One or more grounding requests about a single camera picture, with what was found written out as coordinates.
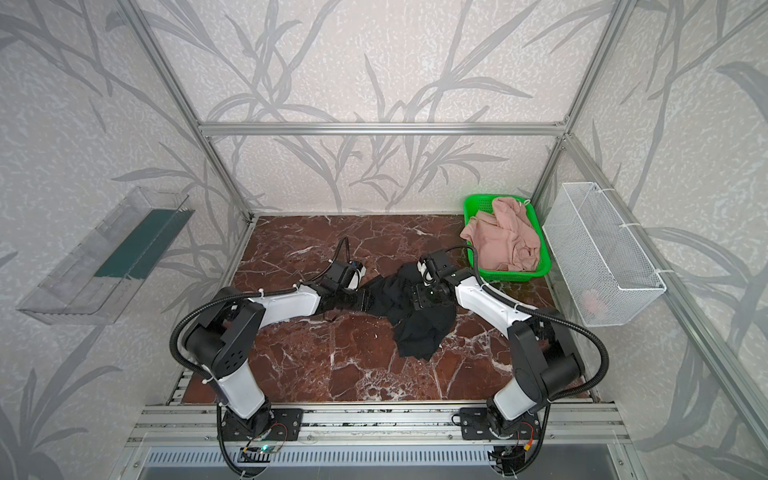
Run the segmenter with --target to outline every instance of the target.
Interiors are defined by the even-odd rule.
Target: pink garment
[[[541,238],[528,220],[525,205],[512,197],[496,197],[491,205],[493,214],[479,210],[461,234],[478,249],[480,268],[535,272]]]

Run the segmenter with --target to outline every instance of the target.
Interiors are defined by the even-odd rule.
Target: red marble tabletop
[[[275,290],[311,278],[345,235],[352,258],[368,269],[366,282],[424,253],[463,243],[463,226],[462,217],[443,215],[261,217],[233,286]],[[467,265],[463,250],[451,254]],[[552,305],[544,279],[503,283],[502,289],[524,303]],[[487,399],[512,377],[506,339],[461,308],[429,362],[400,358],[386,319],[331,312],[262,328],[249,364],[272,402]],[[214,392],[194,376],[183,401],[212,403]]]

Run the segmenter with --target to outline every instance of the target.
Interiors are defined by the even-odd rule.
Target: white wire mesh basket
[[[667,290],[595,183],[562,184],[543,229],[587,326],[624,325]]]

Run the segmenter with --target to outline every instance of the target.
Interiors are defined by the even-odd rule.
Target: green plastic laundry basket
[[[492,194],[479,194],[470,195],[464,200],[464,225],[469,223],[469,218],[475,216],[478,210],[493,213],[493,207],[491,202],[496,197],[512,197],[525,201],[525,198],[518,197],[516,195],[492,195]],[[525,206],[525,210],[528,212],[528,219],[531,221],[533,229],[538,233],[538,237],[541,238],[541,258],[538,261],[538,267],[535,272],[502,272],[498,270],[483,270],[480,269],[480,276],[488,281],[501,280],[506,282],[527,282],[531,278],[537,276],[544,276],[549,272],[552,264],[549,260],[549,252],[547,251],[547,244],[544,242],[544,234],[541,232],[541,226],[538,224],[538,218],[536,218],[536,212],[534,212],[531,204]],[[467,257],[469,258],[469,264],[474,266],[474,259],[472,259],[472,251],[467,250]]]

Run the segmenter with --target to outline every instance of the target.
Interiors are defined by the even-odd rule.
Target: side wall
[[[204,121],[562,121],[611,0],[140,0]],[[254,210],[460,212],[550,137],[224,137]]]
[[[217,288],[246,224],[111,2],[0,2],[0,474],[107,478],[164,402],[167,336]],[[110,326],[15,310],[131,190],[196,211]]]
[[[632,13],[576,135],[768,392],[768,2],[655,3]],[[595,331],[611,352],[601,396],[651,478],[768,478],[663,300]]]

